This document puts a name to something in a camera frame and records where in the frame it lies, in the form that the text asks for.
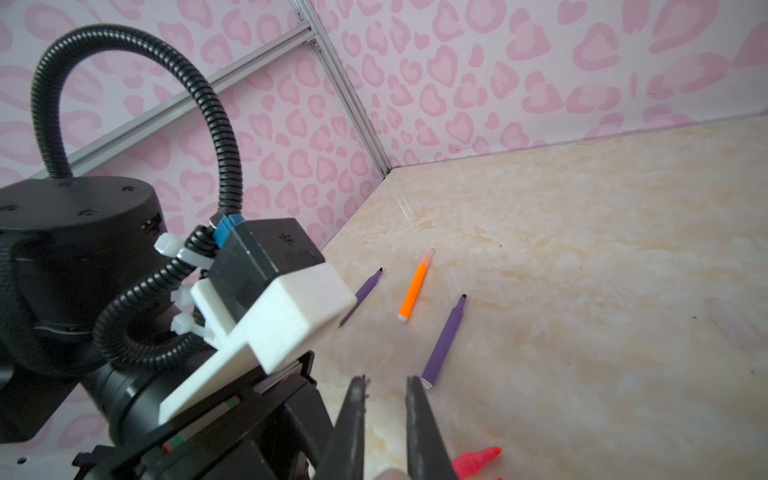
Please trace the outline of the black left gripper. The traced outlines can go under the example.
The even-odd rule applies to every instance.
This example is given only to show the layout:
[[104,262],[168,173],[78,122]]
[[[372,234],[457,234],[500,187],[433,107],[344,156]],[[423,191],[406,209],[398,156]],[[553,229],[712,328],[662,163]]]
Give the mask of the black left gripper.
[[81,466],[91,479],[305,479],[333,427],[306,353],[286,384],[257,390],[255,369],[211,395],[189,418],[199,431],[161,427],[160,398],[207,358],[166,370],[97,363],[97,316],[161,264],[165,232],[147,183],[122,177],[24,180],[1,191],[1,439],[32,439],[77,384],[107,416],[113,448]]

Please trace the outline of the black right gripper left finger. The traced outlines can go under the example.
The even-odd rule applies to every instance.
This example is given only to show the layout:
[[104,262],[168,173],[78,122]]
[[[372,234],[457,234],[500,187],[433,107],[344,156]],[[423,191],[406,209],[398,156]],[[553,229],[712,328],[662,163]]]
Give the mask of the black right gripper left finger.
[[363,478],[367,385],[365,376],[352,378],[315,480]]

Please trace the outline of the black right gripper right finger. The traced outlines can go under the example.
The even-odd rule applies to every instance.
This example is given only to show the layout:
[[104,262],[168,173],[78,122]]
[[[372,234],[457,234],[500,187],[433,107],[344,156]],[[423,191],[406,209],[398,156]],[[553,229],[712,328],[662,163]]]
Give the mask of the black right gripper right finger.
[[412,480],[457,480],[425,388],[418,376],[406,384],[407,472]]

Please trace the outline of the pink highlighter pen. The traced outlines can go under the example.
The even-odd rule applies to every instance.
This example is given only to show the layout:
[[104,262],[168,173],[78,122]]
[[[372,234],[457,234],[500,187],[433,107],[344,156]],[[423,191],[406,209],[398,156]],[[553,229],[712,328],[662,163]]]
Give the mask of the pink highlighter pen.
[[502,453],[500,447],[489,447],[478,452],[467,452],[451,461],[451,466],[460,480],[476,476],[490,462]]

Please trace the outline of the translucent pen cap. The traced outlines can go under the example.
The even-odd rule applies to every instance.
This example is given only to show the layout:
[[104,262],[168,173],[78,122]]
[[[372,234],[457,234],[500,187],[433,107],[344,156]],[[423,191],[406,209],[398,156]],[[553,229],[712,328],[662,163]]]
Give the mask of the translucent pen cap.
[[410,480],[410,476],[402,470],[390,468],[381,472],[375,480]]

